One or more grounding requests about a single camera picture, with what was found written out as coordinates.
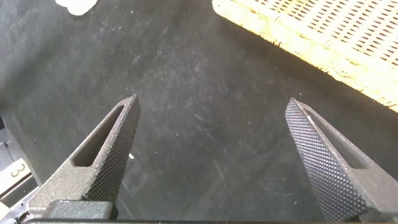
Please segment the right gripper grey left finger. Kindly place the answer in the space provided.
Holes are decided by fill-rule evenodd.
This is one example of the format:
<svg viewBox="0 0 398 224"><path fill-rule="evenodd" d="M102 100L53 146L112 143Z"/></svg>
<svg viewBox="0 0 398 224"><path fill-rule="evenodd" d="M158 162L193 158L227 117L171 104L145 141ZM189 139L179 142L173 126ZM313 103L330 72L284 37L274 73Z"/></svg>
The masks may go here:
<svg viewBox="0 0 398 224"><path fill-rule="evenodd" d="M134 142L141 108L136 94L120 101L27 202L32 218L52 202L114 203Z"/></svg>

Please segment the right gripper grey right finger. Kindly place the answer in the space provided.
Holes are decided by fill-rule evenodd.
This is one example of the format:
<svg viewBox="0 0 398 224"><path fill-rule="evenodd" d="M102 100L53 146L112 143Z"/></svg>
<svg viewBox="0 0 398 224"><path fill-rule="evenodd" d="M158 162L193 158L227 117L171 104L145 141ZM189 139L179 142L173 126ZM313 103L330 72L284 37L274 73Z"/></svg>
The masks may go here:
<svg viewBox="0 0 398 224"><path fill-rule="evenodd" d="M397 222L397 181L308 105L285 120L329 222Z"/></svg>

